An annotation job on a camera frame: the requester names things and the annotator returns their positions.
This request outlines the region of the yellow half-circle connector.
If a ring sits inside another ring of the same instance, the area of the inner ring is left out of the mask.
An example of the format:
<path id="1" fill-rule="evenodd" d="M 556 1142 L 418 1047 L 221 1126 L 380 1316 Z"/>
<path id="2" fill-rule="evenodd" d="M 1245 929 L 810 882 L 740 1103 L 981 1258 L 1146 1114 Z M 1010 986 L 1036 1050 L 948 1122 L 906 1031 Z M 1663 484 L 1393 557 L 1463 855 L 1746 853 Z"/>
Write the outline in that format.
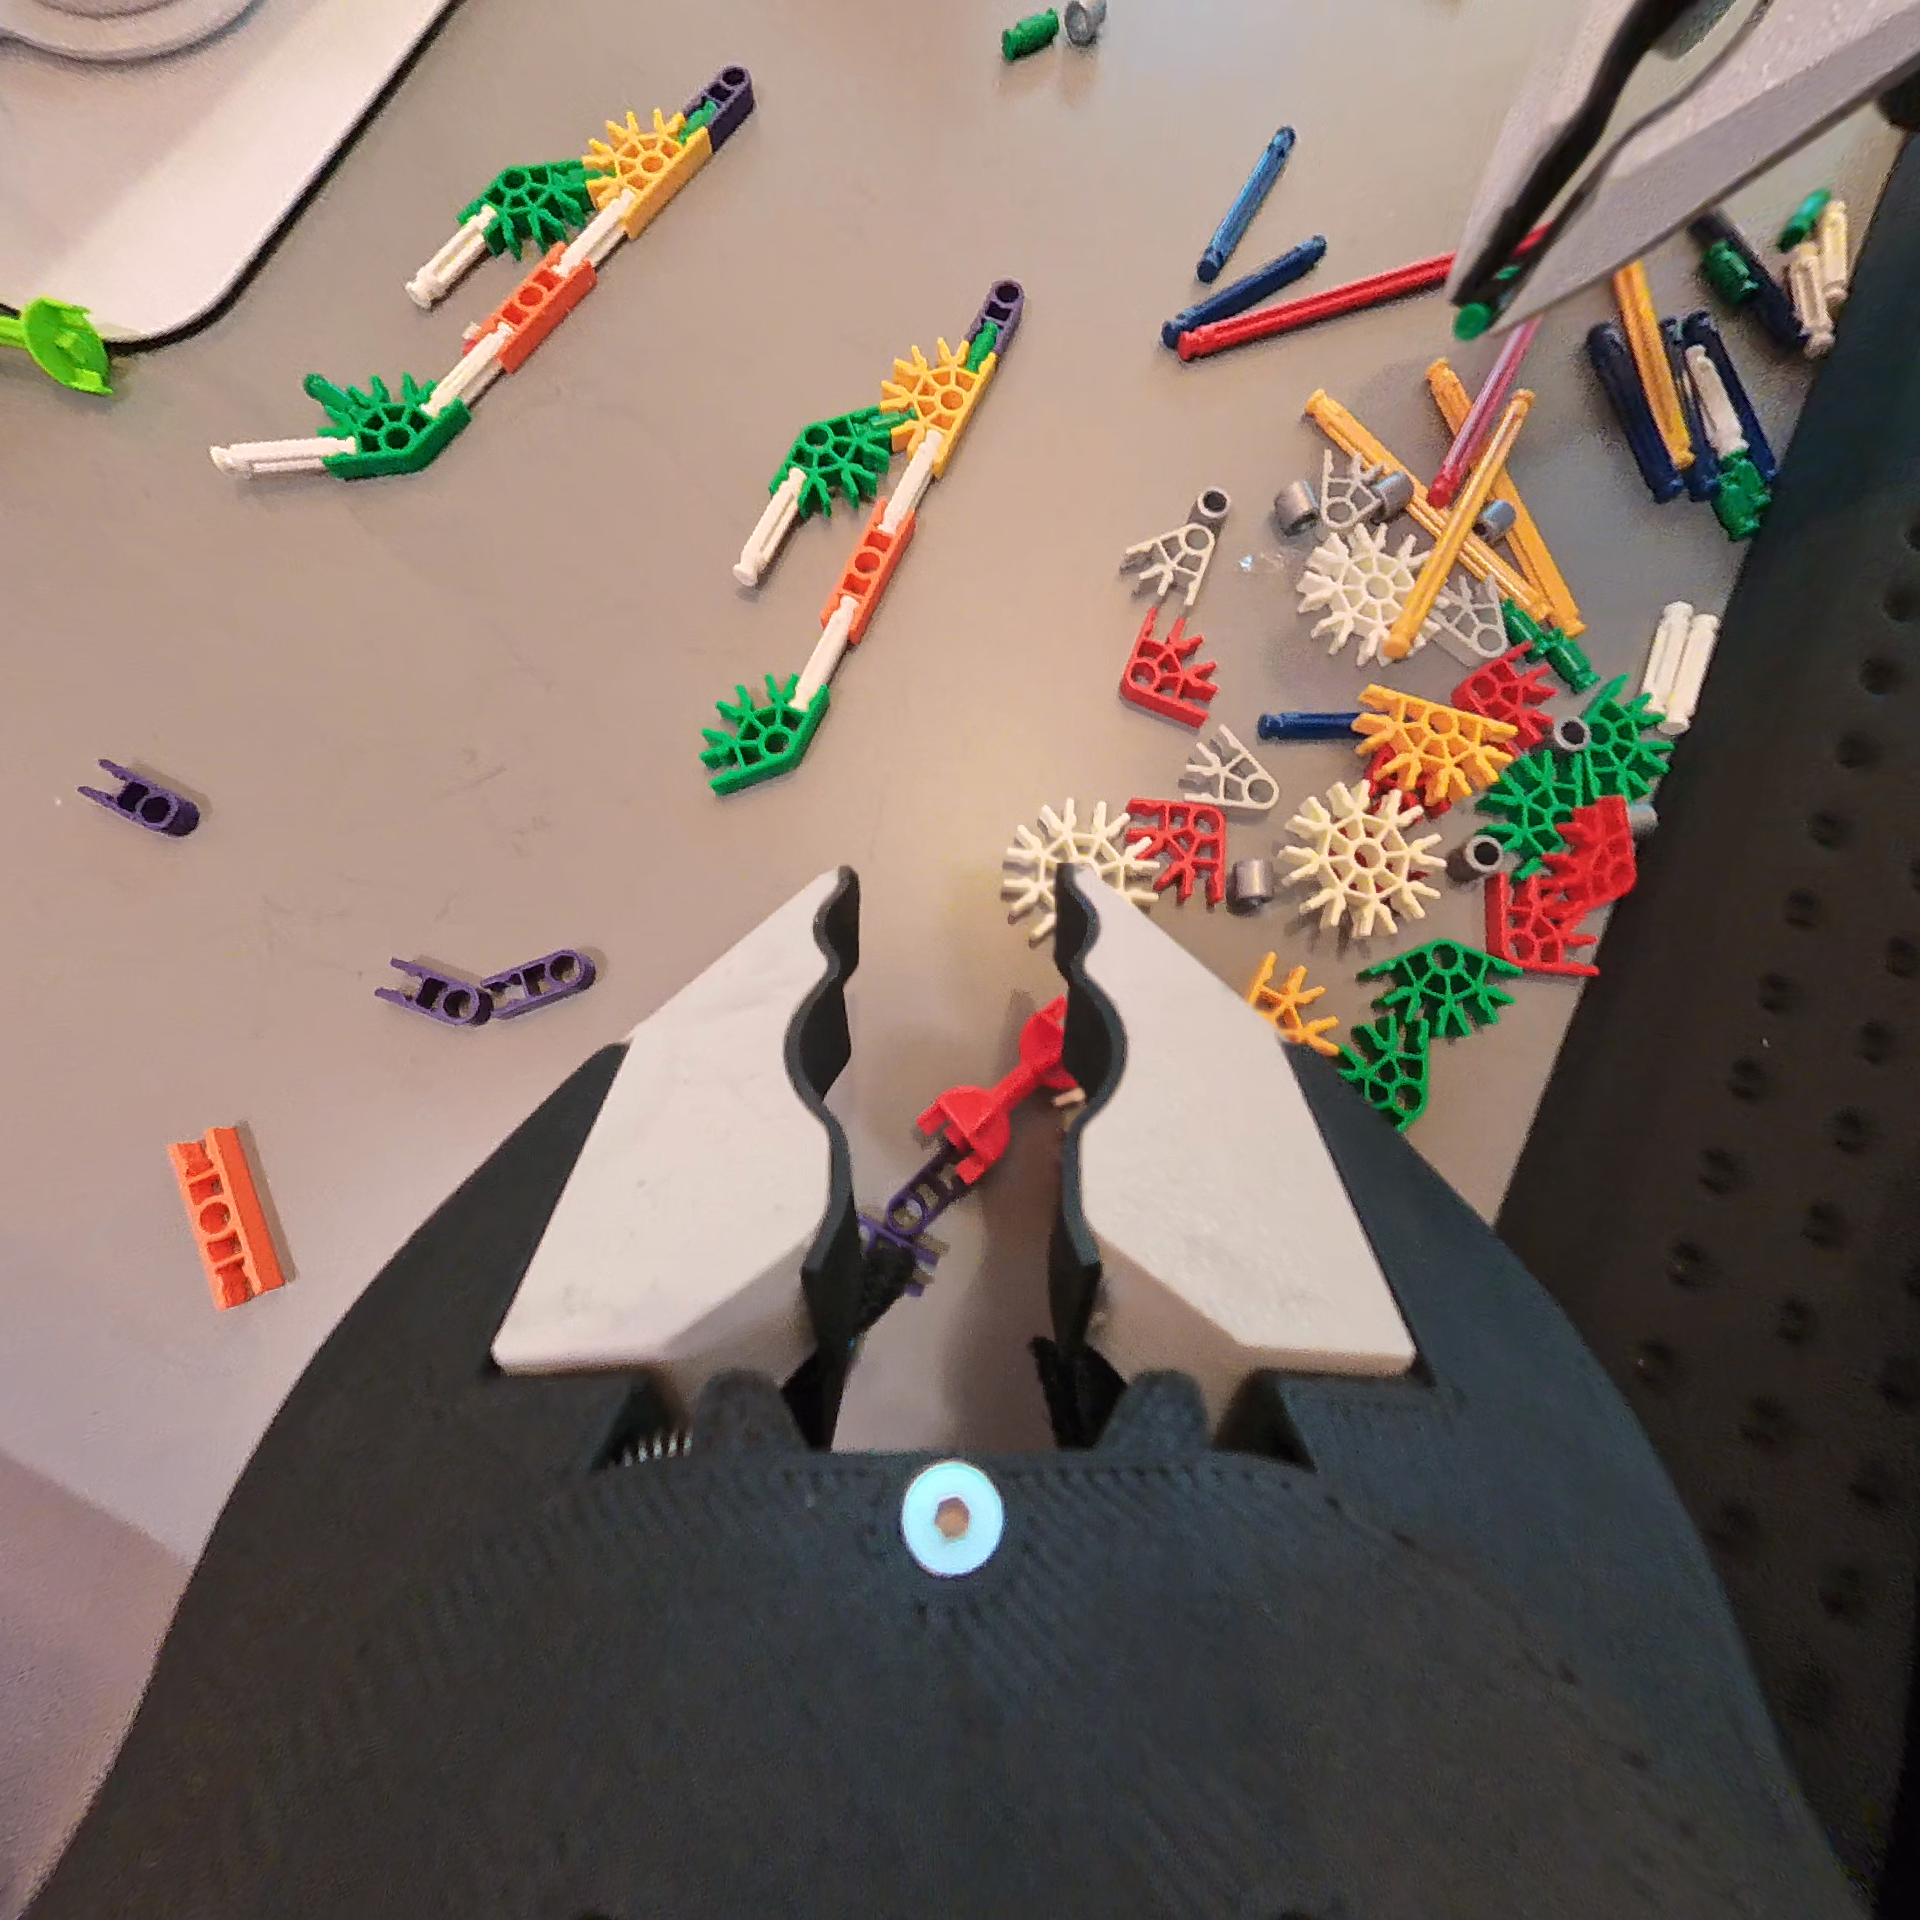
<path id="1" fill-rule="evenodd" d="M 1000 353 L 994 353 L 985 367 L 970 372 L 964 366 L 967 350 L 970 343 L 955 350 L 941 337 L 936 343 L 936 353 L 927 356 L 914 345 L 908 356 L 895 360 L 892 372 L 881 384 L 881 408 L 906 416 L 896 428 L 896 449 L 913 456 L 927 431 L 941 437 L 941 449 L 936 464 L 938 478 L 944 474 L 1000 366 Z"/>

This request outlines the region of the orange slotted connector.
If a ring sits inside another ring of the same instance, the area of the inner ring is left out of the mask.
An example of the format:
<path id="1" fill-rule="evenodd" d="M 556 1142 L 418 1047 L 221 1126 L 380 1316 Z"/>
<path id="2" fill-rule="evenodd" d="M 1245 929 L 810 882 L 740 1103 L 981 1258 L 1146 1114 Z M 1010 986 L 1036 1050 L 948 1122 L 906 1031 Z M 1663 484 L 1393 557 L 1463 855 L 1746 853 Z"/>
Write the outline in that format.
<path id="1" fill-rule="evenodd" d="M 916 532 L 920 516 L 914 510 L 906 510 L 896 518 L 887 518 L 889 510 L 889 500 L 879 500 L 874 505 L 860 541 L 855 543 L 836 584 L 829 586 L 823 605 L 823 626 L 828 629 L 847 599 L 855 602 L 848 624 L 848 644 L 863 642 L 869 624 L 874 621 L 874 609 L 892 583 L 906 546 Z"/>
<path id="2" fill-rule="evenodd" d="M 227 1311 L 282 1288 L 285 1269 L 242 1134 L 231 1125 L 168 1144 L 208 1294 Z"/>

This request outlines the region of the red double-ended connector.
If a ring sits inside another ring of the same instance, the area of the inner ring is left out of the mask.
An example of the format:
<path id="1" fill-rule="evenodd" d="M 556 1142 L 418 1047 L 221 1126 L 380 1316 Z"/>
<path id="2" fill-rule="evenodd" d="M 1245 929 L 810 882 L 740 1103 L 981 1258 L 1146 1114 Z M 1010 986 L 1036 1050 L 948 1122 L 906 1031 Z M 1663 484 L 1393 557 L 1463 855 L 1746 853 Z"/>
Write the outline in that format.
<path id="1" fill-rule="evenodd" d="M 920 1130 L 939 1144 L 960 1185 L 973 1185 L 1000 1162 L 1013 1140 L 1013 1114 L 1028 1096 L 1051 1092 L 1056 1108 L 1087 1096 L 1064 1064 L 1066 1012 L 1066 993 L 1037 1007 L 1021 1024 L 1009 1074 L 993 1088 L 948 1088 L 916 1118 Z"/>

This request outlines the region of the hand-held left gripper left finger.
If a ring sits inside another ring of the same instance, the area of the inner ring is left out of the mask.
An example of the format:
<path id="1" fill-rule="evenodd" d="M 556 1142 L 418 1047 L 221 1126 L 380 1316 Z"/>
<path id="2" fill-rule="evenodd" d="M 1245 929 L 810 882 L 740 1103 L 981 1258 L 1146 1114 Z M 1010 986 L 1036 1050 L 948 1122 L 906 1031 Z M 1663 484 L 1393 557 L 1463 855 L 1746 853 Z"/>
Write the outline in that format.
<path id="1" fill-rule="evenodd" d="M 828 868 L 628 1032 L 492 1345 L 507 1376 L 791 1384 L 828 1448 L 863 1240 L 829 1089 L 850 1063 L 860 880 Z"/>

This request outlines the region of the dark blue rod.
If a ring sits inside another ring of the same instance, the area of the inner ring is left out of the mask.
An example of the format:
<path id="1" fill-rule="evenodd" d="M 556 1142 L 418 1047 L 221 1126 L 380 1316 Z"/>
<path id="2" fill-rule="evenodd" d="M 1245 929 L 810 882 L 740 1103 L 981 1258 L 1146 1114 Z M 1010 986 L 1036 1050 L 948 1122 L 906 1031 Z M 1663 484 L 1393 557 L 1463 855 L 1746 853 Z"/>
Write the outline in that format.
<path id="1" fill-rule="evenodd" d="M 1271 135 L 1255 159 L 1248 177 L 1239 184 L 1233 202 L 1225 208 L 1221 221 L 1216 224 L 1212 238 L 1208 240 L 1204 252 L 1195 262 L 1195 279 L 1201 282 L 1212 286 L 1233 260 L 1233 253 L 1242 245 L 1242 238 L 1248 233 L 1251 224 L 1255 221 L 1260 208 L 1271 197 L 1274 188 L 1277 184 L 1299 133 L 1295 125 L 1283 125 Z"/>
<path id="2" fill-rule="evenodd" d="M 1290 247 L 1280 255 L 1274 255 L 1255 271 L 1219 282 L 1219 288 L 1213 288 L 1213 292 L 1210 292 L 1204 300 L 1188 304 L 1162 325 L 1160 335 L 1163 346 L 1178 350 L 1187 332 L 1216 325 L 1221 320 L 1233 320 L 1239 313 L 1245 313 L 1260 306 L 1263 302 L 1274 300 L 1277 292 L 1287 289 L 1292 282 L 1317 270 L 1327 252 L 1327 236 L 1314 233 L 1296 247 Z"/>

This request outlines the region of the black perforated office chair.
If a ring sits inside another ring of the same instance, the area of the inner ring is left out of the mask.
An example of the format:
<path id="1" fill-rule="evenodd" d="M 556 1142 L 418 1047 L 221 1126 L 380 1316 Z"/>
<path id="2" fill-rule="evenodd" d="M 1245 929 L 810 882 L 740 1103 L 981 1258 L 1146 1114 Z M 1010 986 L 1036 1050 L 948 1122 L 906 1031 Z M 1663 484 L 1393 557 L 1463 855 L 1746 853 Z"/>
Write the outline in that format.
<path id="1" fill-rule="evenodd" d="M 1916 317 L 1909 135 L 1499 1214 L 1871 1916 L 1916 1916 Z"/>

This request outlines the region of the green fan connector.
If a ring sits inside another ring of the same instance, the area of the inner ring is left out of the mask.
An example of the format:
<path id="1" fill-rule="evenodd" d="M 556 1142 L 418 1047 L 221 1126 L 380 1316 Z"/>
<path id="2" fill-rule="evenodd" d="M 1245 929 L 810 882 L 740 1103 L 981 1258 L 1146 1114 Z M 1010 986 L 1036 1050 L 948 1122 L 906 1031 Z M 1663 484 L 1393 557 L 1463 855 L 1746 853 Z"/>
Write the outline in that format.
<path id="1" fill-rule="evenodd" d="M 906 421 L 879 405 L 811 421 L 791 441 L 769 494 L 775 495 L 801 474 L 799 512 L 802 518 L 833 512 L 842 495 L 858 506 L 881 492 L 896 452 L 896 428 Z"/>
<path id="2" fill-rule="evenodd" d="M 804 758 L 829 701 L 828 685 L 802 698 L 799 673 L 769 673 L 757 687 L 739 682 L 733 697 L 716 704 L 719 721 L 705 727 L 701 767 L 711 792 L 729 797 L 788 775 Z"/>

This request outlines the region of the assembled multicolour toy model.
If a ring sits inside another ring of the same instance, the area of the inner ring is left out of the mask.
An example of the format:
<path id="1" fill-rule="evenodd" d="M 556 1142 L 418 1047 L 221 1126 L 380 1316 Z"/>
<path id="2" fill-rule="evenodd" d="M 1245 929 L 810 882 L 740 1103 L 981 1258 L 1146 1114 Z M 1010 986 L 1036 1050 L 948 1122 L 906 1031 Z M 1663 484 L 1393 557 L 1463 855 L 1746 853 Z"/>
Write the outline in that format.
<path id="1" fill-rule="evenodd" d="M 433 466 L 468 424 L 475 401 L 516 372 L 597 288 L 603 262 L 641 238 L 754 109 L 752 73 L 721 68 L 682 111 L 611 118 L 584 156 L 516 161 L 459 209 L 449 240 L 405 280 L 423 310 L 451 297 L 485 255 L 520 266 L 515 288 L 481 322 L 443 374 L 373 374 L 362 389 L 304 380 L 322 408 L 309 439 L 212 446 L 231 478 L 328 472 L 346 482 Z"/>

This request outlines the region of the bright green plastic piece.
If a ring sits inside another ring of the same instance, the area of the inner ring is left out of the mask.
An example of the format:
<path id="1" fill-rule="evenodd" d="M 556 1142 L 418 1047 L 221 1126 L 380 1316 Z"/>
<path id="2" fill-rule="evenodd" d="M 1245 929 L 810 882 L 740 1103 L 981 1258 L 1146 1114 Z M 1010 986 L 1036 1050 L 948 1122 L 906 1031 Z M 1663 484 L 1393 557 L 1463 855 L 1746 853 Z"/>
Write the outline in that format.
<path id="1" fill-rule="evenodd" d="M 52 297 L 37 297 L 2 314 L 2 345 L 24 350 L 39 372 L 85 394 L 113 394 L 107 345 L 90 310 Z"/>

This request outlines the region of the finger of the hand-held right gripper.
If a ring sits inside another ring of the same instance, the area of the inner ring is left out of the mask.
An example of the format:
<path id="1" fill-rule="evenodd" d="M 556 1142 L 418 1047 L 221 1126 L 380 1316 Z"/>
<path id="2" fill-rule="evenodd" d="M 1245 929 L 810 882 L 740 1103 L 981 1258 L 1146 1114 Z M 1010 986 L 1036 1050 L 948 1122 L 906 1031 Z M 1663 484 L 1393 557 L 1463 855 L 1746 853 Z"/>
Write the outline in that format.
<path id="1" fill-rule="evenodd" d="M 1647 1 L 1647 54 L 1593 152 L 1498 277 L 1491 333 L 1609 279 L 1913 79 L 1916 61 L 1916 1 Z"/>
<path id="2" fill-rule="evenodd" d="M 1644 54 L 1644 1 L 1572 5 L 1547 21 L 1456 242 L 1455 304 L 1498 300 L 1498 277 L 1593 152 Z"/>

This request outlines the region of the pile of colourful toy pieces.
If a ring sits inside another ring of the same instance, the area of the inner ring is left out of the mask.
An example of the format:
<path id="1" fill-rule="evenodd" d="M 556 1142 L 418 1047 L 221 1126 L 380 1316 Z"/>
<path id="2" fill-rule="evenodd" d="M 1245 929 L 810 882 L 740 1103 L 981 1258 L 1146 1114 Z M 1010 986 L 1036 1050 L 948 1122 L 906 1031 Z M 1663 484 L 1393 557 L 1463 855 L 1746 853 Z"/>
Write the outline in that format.
<path id="1" fill-rule="evenodd" d="M 1056 876 L 1101 878 L 1144 908 L 1284 904 L 1327 944 L 1395 951 L 1361 970 L 1375 1012 L 1339 1031 L 1305 964 L 1268 953 L 1245 992 L 1283 1040 L 1336 1060 L 1400 1129 L 1424 1114 L 1440 1042 L 1499 1021 L 1525 976 L 1597 973 L 1597 929 L 1636 880 L 1673 750 L 1696 724 L 1723 615 L 1689 597 L 1603 669 L 1514 447 L 1539 413 L 1529 333 L 1469 392 L 1447 356 L 1424 390 L 1468 442 L 1397 460 L 1354 407 L 1314 390 L 1319 471 L 1271 510 L 1304 636 L 1361 679 L 1331 711 L 1263 711 L 1252 738 L 1216 706 L 1216 663 L 1187 615 L 1146 615 L 1120 697 L 1184 729 L 1168 797 L 1066 799 L 1021 822 L 1000 896 L 1034 941 Z"/>

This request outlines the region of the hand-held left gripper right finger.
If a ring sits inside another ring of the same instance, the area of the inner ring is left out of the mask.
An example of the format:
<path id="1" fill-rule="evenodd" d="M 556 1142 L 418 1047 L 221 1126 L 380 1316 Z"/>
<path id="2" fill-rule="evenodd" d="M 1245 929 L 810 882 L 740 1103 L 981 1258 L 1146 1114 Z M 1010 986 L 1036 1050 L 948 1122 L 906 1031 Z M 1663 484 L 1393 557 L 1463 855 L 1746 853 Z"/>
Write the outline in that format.
<path id="1" fill-rule="evenodd" d="M 1128 1384 L 1178 1373 L 1204 1433 L 1255 1376 L 1403 1378 L 1418 1343 L 1277 1040 L 1092 868 L 1058 868 L 1064 1130 L 1036 1338 L 1058 1444 L 1092 1444 Z"/>

